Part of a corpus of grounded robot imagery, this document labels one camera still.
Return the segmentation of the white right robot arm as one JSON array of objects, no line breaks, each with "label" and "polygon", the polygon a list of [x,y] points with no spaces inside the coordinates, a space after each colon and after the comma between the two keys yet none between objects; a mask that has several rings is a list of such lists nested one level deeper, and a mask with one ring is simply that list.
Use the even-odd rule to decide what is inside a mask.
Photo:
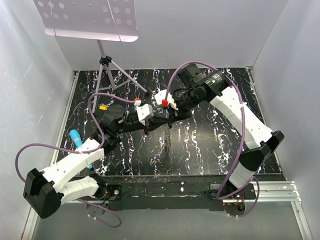
[{"label": "white right robot arm", "polygon": [[183,82],[181,95],[171,92],[171,83],[159,91],[154,98],[158,105],[171,108],[176,117],[192,110],[202,102],[208,102],[232,124],[240,134],[240,145],[235,160],[223,180],[216,197],[237,199],[253,179],[255,172],[275,152],[285,136],[280,131],[267,127],[244,103],[239,88],[225,73],[213,67],[206,74],[198,68],[198,61],[181,65],[175,76]]}]

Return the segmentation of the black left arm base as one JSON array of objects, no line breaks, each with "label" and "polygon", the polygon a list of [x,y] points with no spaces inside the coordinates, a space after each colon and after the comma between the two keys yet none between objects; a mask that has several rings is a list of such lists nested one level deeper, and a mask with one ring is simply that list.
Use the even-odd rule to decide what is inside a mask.
[{"label": "black left arm base", "polygon": [[104,188],[104,195],[101,206],[106,207],[112,201],[120,201],[122,199],[122,186],[120,184],[108,184]]}]

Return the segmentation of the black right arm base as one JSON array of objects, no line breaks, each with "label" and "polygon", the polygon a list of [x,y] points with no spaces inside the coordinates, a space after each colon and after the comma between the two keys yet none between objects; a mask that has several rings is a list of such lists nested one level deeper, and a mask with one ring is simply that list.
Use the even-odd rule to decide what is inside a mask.
[{"label": "black right arm base", "polygon": [[[256,206],[260,197],[260,185],[257,185],[255,190],[252,183],[245,184],[240,188],[234,187],[230,182],[227,182],[220,193],[218,188],[210,188],[205,190],[203,195],[209,197],[213,201],[234,200],[233,202],[223,202],[224,211],[229,217],[239,219],[248,215]],[[246,209],[246,200],[254,200],[250,209]]]}]

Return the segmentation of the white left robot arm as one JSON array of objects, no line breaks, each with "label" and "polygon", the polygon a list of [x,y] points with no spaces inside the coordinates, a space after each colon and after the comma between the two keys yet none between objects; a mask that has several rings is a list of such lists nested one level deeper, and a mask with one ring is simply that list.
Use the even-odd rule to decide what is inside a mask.
[{"label": "white left robot arm", "polygon": [[148,133],[168,123],[169,117],[155,113],[147,103],[135,107],[129,115],[119,104],[110,106],[99,117],[103,132],[96,130],[77,148],[78,153],[71,153],[41,171],[34,168],[28,172],[23,197],[42,219],[53,215],[61,205],[81,197],[103,199],[108,184],[98,174],[92,173],[80,180],[72,178],[113,151],[121,143],[120,133],[137,130]]}]

